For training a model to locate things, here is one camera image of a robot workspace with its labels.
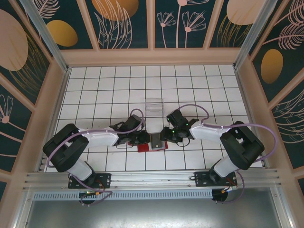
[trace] leaf pattern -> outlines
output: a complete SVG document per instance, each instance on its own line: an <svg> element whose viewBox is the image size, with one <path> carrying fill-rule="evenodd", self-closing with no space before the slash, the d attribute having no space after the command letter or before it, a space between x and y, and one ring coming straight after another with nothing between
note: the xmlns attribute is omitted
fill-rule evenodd
<svg viewBox="0 0 304 228"><path fill-rule="evenodd" d="M51 19L59 9L58 0L34 0L39 15L45 19Z"/></svg>

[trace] red pad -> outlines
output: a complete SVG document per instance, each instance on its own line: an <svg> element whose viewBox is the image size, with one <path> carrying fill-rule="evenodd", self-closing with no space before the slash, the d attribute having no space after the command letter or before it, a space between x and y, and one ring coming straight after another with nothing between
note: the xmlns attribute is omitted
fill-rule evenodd
<svg viewBox="0 0 304 228"><path fill-rule="evenodd" d="M168 144L167 144L167 142L165 142L165 149L168 149ZM137 146L137 151L138 151L139 153L141 153L141 152L149 152L149 151L150 151L150 150L149 150L149 145L148 145L148 144L138 145L138 146Z"/></svg>

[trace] flower illustration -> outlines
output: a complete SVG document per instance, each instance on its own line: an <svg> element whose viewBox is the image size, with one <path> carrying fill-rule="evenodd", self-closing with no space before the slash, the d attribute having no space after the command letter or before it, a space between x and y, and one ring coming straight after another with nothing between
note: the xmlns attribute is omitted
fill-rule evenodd
<svg viewBox="0 0 304 228"><path fill-rule="evenodd" d="M14 100L8 96L5 101L4 95L0 95L0 123L7 124L10 121L10 113L13 108Z"/></svg>
<svg viewBox="0 0 304 228"><path fill-rule="evenodd" d="M209 0L177 0L179 4L179 11L177 14L177 24L176 24L176 48L179 48L179 24L180 24L180 14L181 7L186 5L199 5L209 2Z"/></svg>
<svg viewBox="0 0 304 228"><path fill-rule="evenodd" d="M186 5L198 5L209 2L209 0L177 0L177 3L180 6L186 6Z"/></svg>
<svg viewBox="0 0 304 228"><path fill-rule="evenodd" d="M163 28L166 27L166 26L175 25L176 21L174 20L172 12L171 13L164 13L164 14L158 13L157 14L157 19L158 19L158 21L161 25L163 43L165 45L165 48L167 48Z"/></svg>
<svg viewBox="0 0 304 228"><path fill-rule="evenodd" d="M202 13L192 13L189 17L189 12L182 14L182 22L186 31L185 48L187 47L187 36L188 32L200 31L206 28L206 23L204 23L205 18Z"/></svg>

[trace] gray floor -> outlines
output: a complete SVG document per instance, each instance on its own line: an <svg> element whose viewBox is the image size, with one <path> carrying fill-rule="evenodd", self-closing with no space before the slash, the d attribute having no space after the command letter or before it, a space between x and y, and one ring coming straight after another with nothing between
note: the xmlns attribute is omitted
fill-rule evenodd
<svg viewBox="0 0 304 228"><path fill-rule="evenodd" d="M27 228L279 227L268 189L247 189L240 201L228 205L215 204L210 199L108 200L88 208L74 201L37 201L27 225Z"/></svg>

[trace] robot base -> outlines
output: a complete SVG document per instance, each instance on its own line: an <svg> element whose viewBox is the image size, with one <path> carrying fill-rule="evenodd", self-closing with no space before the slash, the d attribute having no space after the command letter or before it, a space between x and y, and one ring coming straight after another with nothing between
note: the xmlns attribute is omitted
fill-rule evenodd
<svg viewBox="0 0 304 228"><path fill-rule="evenodd" d="M105 189L110 188L111 184L111 174L110 173L97 173L95 177L95 181L90 185L91 188L94 189L102 189L100 186L100 183L104 186ZM69 177L69 182L68 182L68 188L69 189L85 189L84 186L78 183L74 179L74 177L70 176Z"/></svg>

